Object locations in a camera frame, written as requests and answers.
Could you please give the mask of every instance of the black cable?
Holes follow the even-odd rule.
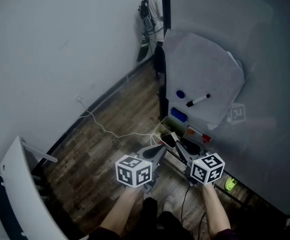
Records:
[[[153,32],[153,33],[148,33],[148,32],[147,32],[147,34],[148,34],[148,35],[154,35],[154,34],[156,34],[157,32],[160,32],[163,28],[164,28],[164,27],[160,28],[159,30],[157,30],[157,31],[155,31],[155,32]]]
[[[200,222],[199,222],[199,225],[198,225],[198,237],[197,237],[197,240],[200,240],[201,224],[202,224],[202,220],[203,220],[203,218],[204,218],[205,215],[206,215],[206,212],[201,217]]]
[[[148,42],[148,45],[149,45],[149,48],[150,48],[151,55],[154,56],[153,50],[152,50],[152,46],[151,46],[151,41]]]
[[[150,36],[148,36],[149,40],[151,40],[152,42],[154,42],[155,44],[157,44],[156,41],[154,41],[153,39],[150,38]]]
[[[184,208],[184,203],[185,203],[185,200],[186,200],[186,195],[188,193],[188,191],[190,190],[191,186],[188,187],[186,193],[185,193],[185,196],[184,196],[184,201],[183,201],[183,204],[181,205],[181,213],[180,213],[180,220],[181,220],[181,225],[183,226],[183,208]]]

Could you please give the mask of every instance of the black pants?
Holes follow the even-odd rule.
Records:
[[[166,71],[165,53],[162,46],[163,42],[157,42],[154,52],[153,66],[157,73],[165,73]]]
[[[157,229],[157,201],[146,198],[136,228],[131,232],[132,239],[182,239],[194,240],[192,234],[183,228],[180,221],[169,211],[164,211],[158,218],[164,229]]]

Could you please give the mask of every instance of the forearm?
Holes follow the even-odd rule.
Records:
[[[206,206],[207,227],[210,238],[219,232],[230,229],[230,221],[212,184],[203,186],[203,198]]]
[[[118,198],[114,207],[110,210],[100,227],[115,232],[118,235],[124,230],[130,216],[132,207],[137,199],[139,189],[126,187],[123,194]]]

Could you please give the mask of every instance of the person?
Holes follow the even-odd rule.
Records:
[[[99,228],[89,235],[88,240],[119,240],[141,188],[127,186]],[[212,184],[204,185],[202,196],[210,238],[213,240],[237,240],[238,237],[231,230],[229,219],[214,186]],[[130,232],[129,239],[194,239],[192,234],[184,229],[180,221],[173,215],[173,206],[168,200],[163,203],[163,212],[158,218],[158,222],[164,229],[157,229],[157,209],[157,201],[153,198],[148,197],[143,201],[140,218],[135,229]]]
[[[148,7],[150,16],[155,24],[156,48],[153,56],[153,66],[156,77],[159,79],[159,73],[165,73],[165,54],[162,48],[164,42],[163,2],[162,0],[148,0]]]

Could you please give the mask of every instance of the blue eraser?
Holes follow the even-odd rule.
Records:
[[[184,113],[182,113],[181,111],[179,111],[175,107],[173,107],[170,110],[170,113],[172,116],[176,117],[178,120],[182,121],[183,123],[186,122],[186,120],[187,120],[187,115],[185,115]]]
[[[185,97],[185,93],[182,90],[178,90],[176,92],[177,97],[179,97],[180,99],[184,99]]]

